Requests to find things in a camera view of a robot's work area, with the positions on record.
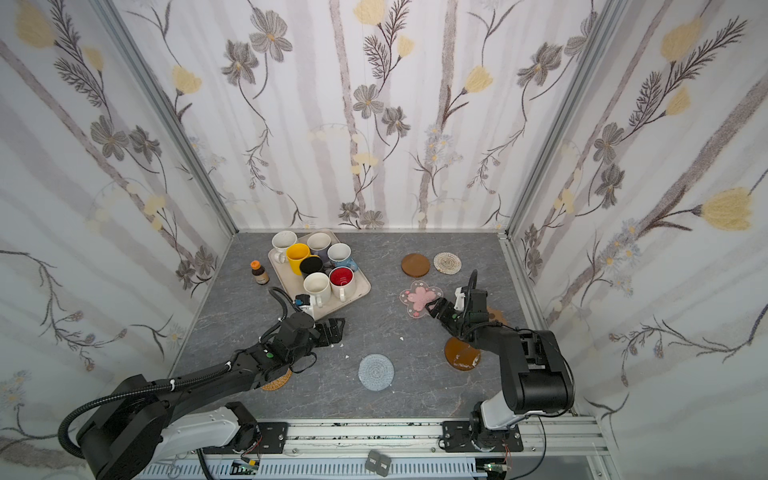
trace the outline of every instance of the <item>coaster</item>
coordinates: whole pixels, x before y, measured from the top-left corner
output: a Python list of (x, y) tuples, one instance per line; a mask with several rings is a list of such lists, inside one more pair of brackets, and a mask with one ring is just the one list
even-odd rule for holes
[(384, 355), (372, 353), (360, 361), (357, 376), (362, 386), (378, 392), (392, 383), (395, 378), (395, 366)]
[(509, 325), (509, 322), (507, 322), (507, 319), (504, 318), (504, 312), (501, 310), (497, 310), (495, 308), (491, 308), (490, 306), (486, 308), (488, 311), (488, 319), (489, 320), (495, 320), (496, 322), (504, 323), (505, 325)]
[(445, 342), (445, 359), (450, 366), (462, 372), (474, 369), (480, 363), (480, 350), (452, 336)]
[(413, 278), (420, 278), (429, 272), (429, 259), (420, 253), (410, 253), (400, 263), (402, 271)]
[(462, 269), (462, 261), (453, 253), (438, 253), (432, 262), (439, 272), (446, 275), (456, 275)]
[(424, 280), (416, 280), (411, 283), (411, 288), (400, 292), (400, 301), (408, 307), (408, 315), (411, 318), (429, 316), (425, 310), (427, 303), (442, 296), (442, 290), (437, 286), (429, 286)]
[(273, 380), (272, 382), (267, 383), (265, 386), (261, 387), (262, 390), (266, 390), (267, 392), (274, 392), (277, 389), (283, 388), (286, 383), (288, 383), (288, 380), (290, 379), (290, 376), (293, 374), (293, 372), (288, 369), (288, 372), (286, 372), (285, 375), (281, 376), (278, 379)]

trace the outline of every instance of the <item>robotic arm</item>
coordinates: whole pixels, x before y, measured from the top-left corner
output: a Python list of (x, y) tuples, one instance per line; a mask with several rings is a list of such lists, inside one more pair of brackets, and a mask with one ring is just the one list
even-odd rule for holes
[[(283, 316), (256, 345), (237, 350), (230, 360), (173, 379), (148, 382), (144, 376), (125, 379), (112, 394), (74, 410), (61, 423), (58, 440), (67, 452), (85, 458), (97, 480), (133, 478), (149, 463), (205, 446), (230, 446), (242, 452), (258, 439), (258, 425), (239, 403), (212, 412), (196, 409), (233, 393), (257, 389), (285, 375), (313, 349), (341, 340), (343, 319), (316, 322), (294, 306), (283, 304)], [(74, 419), (98, 408), (77, 434), (69, 438)]]
[(449, 333), (476, 349), (498, 355), (502, 390), (475, 407), (472, 443), (485, 449), (531, 415), (559, 416), (574, 403), (573, 376), (548, 330), (513, 329), (488, 318), (488, 292), (477, 289), (477, 270), (456, 290), (456, 305), (445, 297), (429, 303), (429, 314)]

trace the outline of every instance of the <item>pink flower-shaped coaster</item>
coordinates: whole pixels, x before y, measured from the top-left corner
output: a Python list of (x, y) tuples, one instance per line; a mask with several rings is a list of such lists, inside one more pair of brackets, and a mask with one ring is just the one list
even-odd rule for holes
[(442, 290), (436, 286), (429, 286), (423, 280), (411, 283), (411, 288), (400, 292), (400, 301), (408, 307), (408, 314), (412, 318), (429, 316), (425, 306), (434, 299), (442, 296)]

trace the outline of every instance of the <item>red mug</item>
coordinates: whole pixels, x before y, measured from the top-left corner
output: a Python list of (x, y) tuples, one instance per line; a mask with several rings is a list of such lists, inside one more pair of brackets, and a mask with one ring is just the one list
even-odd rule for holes
[(331, 290), (342, 302), (346, 302), (355, 293), (355, 273), (346, 266), (339, 266), (331, 270), (328, 276), (331, 280)]

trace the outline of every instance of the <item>mug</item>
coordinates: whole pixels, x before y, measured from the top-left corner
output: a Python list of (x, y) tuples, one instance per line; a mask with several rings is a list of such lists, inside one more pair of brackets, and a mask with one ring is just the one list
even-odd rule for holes
[(357, 289), (357, 282), (355, 280), (355, 273), (347, 266), (339, 266), (334, 268), (330, 276), (331, 290), (336, 298), (346, 302), (352, 295), (355, 294)]
[(296, 234), (288, 230), (283, 230), (272, 237), (272, 247), (277, 250), (275, 260), (277, 260), (278, 263), (286, 262), (286, 250), (288, 250), (288, 247), (291, 245), (294, 245), (297, 240)]
[(290, 263), (290, 269), (293, 270), (296, 275), (301, 275), (299, 265), (301, 264), (301, 260), (304, 260), (309, 255), (310, 248), (305, 243), (295, 243), (286, 250), (286, 258), (288, 259), (288, 263)]
[(307, 278), (315, 272), (323, 271), (323, 261), (317, 255), (309, 255), (304, 260), (301, 260), (299, 270), (301, 270), (301, 276)]
[(336, 268), (346, 266), (353, 272), (358, 270), (357, 263), (355, 263), (355, 260), (352, 260), (352, 249), (346, 243), (331, 245), (328, 249), (328, 257), (331, 260), (331, 264)]
[(323, 260), (323, 263), (329, 263), (328, 248), (331, 246), (331, 237), (327, 233), (313, 233), (306, 239), (306, 244), (310, 247), (312, 255), (317, 255)]
[(304, 290), (310, 295), (310, 305), (323, 308), (331, 300), (331, 281), (325, 273), (311, 273), (304, 279)]

